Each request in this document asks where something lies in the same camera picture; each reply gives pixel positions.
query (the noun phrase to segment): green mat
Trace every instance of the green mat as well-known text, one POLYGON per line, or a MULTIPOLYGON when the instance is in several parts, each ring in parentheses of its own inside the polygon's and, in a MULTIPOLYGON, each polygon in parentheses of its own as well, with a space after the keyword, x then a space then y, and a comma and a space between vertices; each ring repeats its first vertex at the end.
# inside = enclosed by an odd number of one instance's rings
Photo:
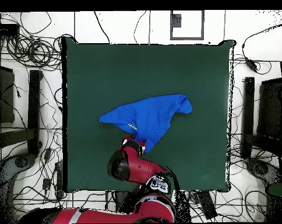
POLYGON ((144 158, 170 167, 182 190, 227 190, 229 56, 234 44, 75 44, 66 38, 64 187, 133 189, 134 184, 107 173, 108 160, 126 133, 99 123, 99 117, 149 97, 185 94, 193 112, 174 114, 168 132, 144 158))

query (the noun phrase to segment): blue shirt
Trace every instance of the blue shirt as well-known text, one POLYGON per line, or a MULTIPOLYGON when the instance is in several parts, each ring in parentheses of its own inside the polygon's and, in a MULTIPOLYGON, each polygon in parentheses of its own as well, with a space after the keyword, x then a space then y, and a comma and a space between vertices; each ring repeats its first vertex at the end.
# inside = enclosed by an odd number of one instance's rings
POLYGON ((117 107, 102 115, 99 122, 111 123, 135 134, 137 141, 146 139, 148 153, 170 128, 174 113, 189 114, 192 106, 184 94, 151 97, 117 107))

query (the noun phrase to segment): black stand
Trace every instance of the black stand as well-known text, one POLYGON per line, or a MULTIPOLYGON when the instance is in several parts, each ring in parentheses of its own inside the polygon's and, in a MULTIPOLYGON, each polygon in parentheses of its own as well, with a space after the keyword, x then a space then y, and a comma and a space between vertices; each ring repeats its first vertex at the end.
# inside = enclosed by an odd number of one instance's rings
POLYGON ((28 129, 9 131, 0 134, 0 149, 9 145, 27 142, 28 153, 38 155, 40 143, 40 81, 43 73, 39 70, 30 71, 28 129))

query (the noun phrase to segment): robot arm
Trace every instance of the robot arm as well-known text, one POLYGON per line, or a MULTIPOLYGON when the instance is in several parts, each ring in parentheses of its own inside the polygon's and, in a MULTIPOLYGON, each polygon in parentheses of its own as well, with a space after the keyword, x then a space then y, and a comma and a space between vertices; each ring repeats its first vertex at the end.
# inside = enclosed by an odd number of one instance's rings
MULTIPOLYGON (((19 222, 32 223, 33 218, 36 219, 35 222, 53 224, 176 222, 176 209, 181 211, 182 207, 174 206, 171 202, 170 182, 166 170, 156 163, 142 159, 144 150, 145 142, 126 137, 108 162, 108 174, 113 179, 136 184, 133 195, 124 200, 121 213, 80 208, 53 209, 51 212, 50 209, 40 209, 27 213, 19 222)), ((185 194, 180 194, 179 191, 177 201, 188 204, 186 198, 181 199, 180 195, 185 197, 185 194)), ((184 219, 191 222, 189 211, 185 212, 184 219)))

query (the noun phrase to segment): black border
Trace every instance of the black border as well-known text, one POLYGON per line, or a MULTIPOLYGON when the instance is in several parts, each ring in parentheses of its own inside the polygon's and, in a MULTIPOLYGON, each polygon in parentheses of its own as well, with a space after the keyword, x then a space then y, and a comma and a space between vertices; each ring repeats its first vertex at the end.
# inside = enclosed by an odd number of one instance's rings
POLYGON ((68 191, 68 81, 67 81, 67 66, 66 66, 66 51, 67 51, 67 45, 66 45, 66 37, 61 38, 61 66, 62 66, 62 108, 63 114, 62 114, 62 146, 64 147, 62 152, 62 159, 63 159, 63 166, 62 169, 62 190, 65 193, 70 193, 68 191))

